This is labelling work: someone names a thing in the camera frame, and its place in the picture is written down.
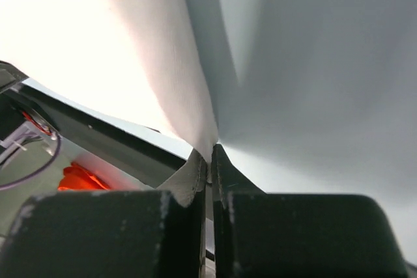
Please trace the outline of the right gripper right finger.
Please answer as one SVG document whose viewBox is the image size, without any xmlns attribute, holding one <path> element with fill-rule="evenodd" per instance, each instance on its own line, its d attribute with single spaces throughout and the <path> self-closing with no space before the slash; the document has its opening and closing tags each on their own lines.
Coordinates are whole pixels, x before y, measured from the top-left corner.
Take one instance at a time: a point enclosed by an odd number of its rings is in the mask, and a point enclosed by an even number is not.
<svg viewBox="0 0 417 278">
<path fill-rule="evenodd" d="M 218 277 L 407 277 L 382 208 L 349 194 L 265 193 L 212 153 Z"/>
</svg>

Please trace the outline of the white t shirt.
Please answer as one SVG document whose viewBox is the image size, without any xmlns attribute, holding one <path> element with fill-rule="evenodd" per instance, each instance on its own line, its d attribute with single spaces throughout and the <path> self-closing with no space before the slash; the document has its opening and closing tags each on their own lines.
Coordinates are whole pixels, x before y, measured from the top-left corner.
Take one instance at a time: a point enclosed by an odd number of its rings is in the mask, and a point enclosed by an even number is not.
<svg viewBox="0 0 417 278">
<path fill-rule="evenodd" d="M 212 158 L 218 129 L 185 0 L 1 0 L 1 60 Z"/>
</svg>

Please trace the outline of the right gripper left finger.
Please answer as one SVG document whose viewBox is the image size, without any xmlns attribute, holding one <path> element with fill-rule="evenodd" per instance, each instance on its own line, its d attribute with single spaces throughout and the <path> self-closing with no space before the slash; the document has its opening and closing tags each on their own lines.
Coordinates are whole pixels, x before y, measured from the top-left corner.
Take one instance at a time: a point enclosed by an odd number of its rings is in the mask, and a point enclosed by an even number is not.
<svg viewBox="0 0 417 278">
<path fill-rule="evenodd" d="M 29 198 L 1 247 L 1 276 L 203 277 L 206 173 L 192 151 L 158 189 Z"/>
</svg>

